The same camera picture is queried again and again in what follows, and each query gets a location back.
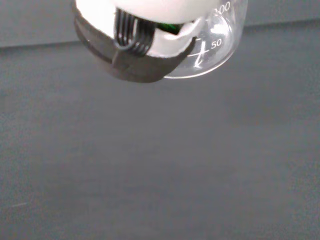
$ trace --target gray tabletop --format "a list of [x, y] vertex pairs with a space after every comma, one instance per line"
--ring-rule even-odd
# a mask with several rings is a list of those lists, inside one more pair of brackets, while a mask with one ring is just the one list
[[3, 48], [0, 239], [318, 239], [319, 36], [248, 27], [218, 70], [153, 84], [78, 42]]

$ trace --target clear glass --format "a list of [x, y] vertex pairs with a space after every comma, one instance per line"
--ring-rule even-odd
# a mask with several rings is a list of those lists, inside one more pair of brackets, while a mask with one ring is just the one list
[[193, 51], [167, 79], [195, 78], [217, 69], [237, 49], [245, 25], [248, 0], [219, 0], [207, 14]]

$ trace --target gray wall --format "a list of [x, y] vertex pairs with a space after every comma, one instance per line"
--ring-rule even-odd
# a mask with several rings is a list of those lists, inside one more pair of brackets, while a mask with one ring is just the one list
[[[0, 1], [0, 47], [77, 40], [70, 2]], [[319, 0], [249, 0], [247, 25], [320, 17]]]

